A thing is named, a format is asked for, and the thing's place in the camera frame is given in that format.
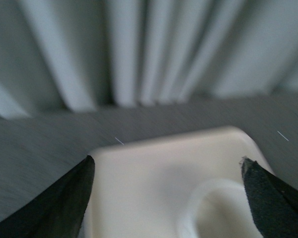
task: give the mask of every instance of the white container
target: white container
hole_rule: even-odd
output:
[[[84,219],[87,238],[199,237],[205,218],[201,211],[209,208],[216,212],[217,206],[235,206],[243,197],[239,165],[243,156],[271,172],[254,141],[235,127],[120,144],[98,149],[91,156],[95,159],[95,177]],[[201,188],[212,181],[226,183],[229,189],[220,186],[217,192],[206,192]],[[197,193],[199,203],[192,210],[192,197]],[[222,203],[205,206],[206,196]],[[245,196],[242,200],[241,212],[231,214],[232,219],[246,214]],[[249,222],[232,224],[248,225]]]

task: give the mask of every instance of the white plastic tray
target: white plastic tray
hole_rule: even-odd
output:
[[[222,127],[98,149],[85,215],[87,238],[176,238],[190,195],[210,179],[242,184],[239,162],[271,172],[254,141]]]

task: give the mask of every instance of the gray fabric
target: gray fabric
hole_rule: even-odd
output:
[[[0,119],[0,221],[89,151],[120,144],[115,137],[128,143],[222,125],[249,134],[275,174],[298,189],[298,94]]]

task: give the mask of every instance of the gray table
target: gray table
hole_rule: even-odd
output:
[[[234,125],[298,189],[298,94],[0,119],[0,221],[98,147]]]

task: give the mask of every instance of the curtain fold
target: curtain fold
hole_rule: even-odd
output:
[[[0,117],[298,91],[298,0],[0,0]]]

